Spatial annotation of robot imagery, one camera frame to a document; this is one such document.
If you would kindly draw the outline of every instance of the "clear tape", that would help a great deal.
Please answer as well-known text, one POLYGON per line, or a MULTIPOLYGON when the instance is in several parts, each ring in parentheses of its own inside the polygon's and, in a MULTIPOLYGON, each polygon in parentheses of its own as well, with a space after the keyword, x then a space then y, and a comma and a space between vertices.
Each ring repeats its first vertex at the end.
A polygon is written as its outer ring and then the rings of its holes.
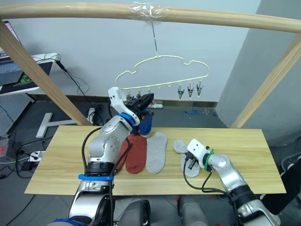
POLYGON ((152 6, 147 3, 134 2, 135 5, 129 7, 132 10, 132 19, 143 20, 143 21, 153 21, 159 18, 166 17, 168 14, 167 8, 161 8, 160 6, 152 6))

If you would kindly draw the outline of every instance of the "floor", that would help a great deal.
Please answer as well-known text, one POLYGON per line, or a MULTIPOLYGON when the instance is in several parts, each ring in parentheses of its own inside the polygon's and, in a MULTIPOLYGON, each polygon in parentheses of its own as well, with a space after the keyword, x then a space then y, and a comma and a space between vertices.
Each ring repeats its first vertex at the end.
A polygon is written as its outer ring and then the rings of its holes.
MULTIPOLYGON (((86 103, 75 103, 75 105, 87 115, 89 108, 86 103)), ((105 104, 102 112, 103 120, 109 118, 105 104)), ((195 127, 195 128, 225 128, 213 108, 183 108, 165 107, 164 109, 153 109, 155 116, 153 126, 155 127, 195 127)), ((35 140, 44 113, 52 112, 53 121, 69 119, 55 104, 46 101, 37 101, 25 110, 16 123, 15 141, 25 144, 35 140)), ((56 127, 49 128, 45 137, 54 135, 56 127)), ((287 155, 301 151, 301 145, 294 141, 283 147, 270 147, 277 166, 287 155)), ((24 148, 26 153, 43 150, 41 142, 33 143, 24 148)), ((30 176, 29 172, 21 172, 23 176, 30 176)), ((0 226, 4 226, 10 219, 18 214, 31 199, 32 195, 23 194, 30 179, 21 179, 16 173, 0 181, 0 226)), ((233 210, 228 200, 220 199, 215 195, 194 195, 197 202, 203 208, 211 226, 229 226, 233 223, 233 210)), ((148 199, 151 205, 152 226, 180 226, 181 220, 177 215, 177 195, 152 195, 152 196, 118 196, 116 197, 116 208, 114 218, 119 219, 124 208, 136 199, 148 199)), ((17 217, 10 226, 45 226, 56 218, 67 218, 73 196, 68 195, 36 195, 26 210, 17 217)), ((293 200, 279 215, 282 225, 301 225, 301 208, 296 200, 293 200)))

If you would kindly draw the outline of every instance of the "blue tape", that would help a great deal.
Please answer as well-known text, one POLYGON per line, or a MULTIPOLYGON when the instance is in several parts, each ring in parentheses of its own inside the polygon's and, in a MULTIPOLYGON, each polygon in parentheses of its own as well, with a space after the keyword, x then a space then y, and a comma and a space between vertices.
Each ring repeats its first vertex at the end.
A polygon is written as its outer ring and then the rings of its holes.
POLYGON ((79 174, 80 180, 102 180, 102 181, 108 181, 108 180, 114 180, 114 177, 88 177, 84 174, 79 174))
POLYGON ((131 123, 131 126, 134 126, 134 125, 135 125, 134 119, 133 119, 129 114, 126 114, 126 113, 120 113, 119 116, 121 116, 122 118, 127 119, 127 120, 131 123))

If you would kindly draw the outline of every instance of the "wooden table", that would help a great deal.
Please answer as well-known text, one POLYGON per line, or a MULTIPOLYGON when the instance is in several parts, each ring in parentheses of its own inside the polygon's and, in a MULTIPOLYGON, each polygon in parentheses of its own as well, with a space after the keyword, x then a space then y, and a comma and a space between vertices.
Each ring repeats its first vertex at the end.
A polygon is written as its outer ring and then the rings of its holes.
MULTIPOLYGON (((25 193, 74 195, 79 185, 78 174, 83 173, 81 145, 92 126, 60 126, 52 138, 46 153, 37 167, 25 193)), ((215 153, 227 154, 255 194, 285 193, 280 175, 261 129, 190 129, 153 128, 166 134, 166 163, 163 170, 154 175, 146 168, 138 174, 130 174, 125 166, 115 177, 114 195, 143 194, 204 194, 190 188, 184 181, 181 157, 173 149, 177 139, 188 144, 193 138, 215 149, 215 153)), ((98 135, 93 134, 87 142, 98 135)), ((189 181, 201 186, 207 172, 203 169, 189 181)), ((223 189, 217 173, 206 184, 223 189)))

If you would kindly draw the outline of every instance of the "wooden frame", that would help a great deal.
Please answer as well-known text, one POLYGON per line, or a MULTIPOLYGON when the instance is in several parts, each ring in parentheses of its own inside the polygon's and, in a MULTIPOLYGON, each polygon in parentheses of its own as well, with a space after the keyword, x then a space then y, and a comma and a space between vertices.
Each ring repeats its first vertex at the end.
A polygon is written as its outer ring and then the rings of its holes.
MULTIPOLYGON (((133 10, 135 5, 110 4, 110 3, 45 3, 45 4, 20 4, 1 5, 0 18, 35 18, 35 17, 90 17, 90 18, 115 18, 133 19, 137 18, 133 10)), ((156 18, 160 21, 212 24, 223 26, 236 26, 246 28, 257 28, 265 30, 301 33, 301 20, 265 16, 257 14, 246 14, 216 10, 205 10, 195 8, 154 7, 153 15, 160 8, 165 9, 162 17, 156 18)), ((79 125, 87 125, 89 122, 78 109, 68 100, 61 90, 39 69, 40 67, 32 60, 26 50, 19 42, 13 40, 8 29, 1 22, 0 46, 8 55, 22 68, 30 78, 41 87, 42 90, 72 119, 79 125)), ((241 128, 251 117, 265 98, 273 91, 279 82, 285 77, 291 67, 301 55, 301 35, 287 49, 266 80, 251 98, 249 103, 232 124, 232 128, 241 128)))

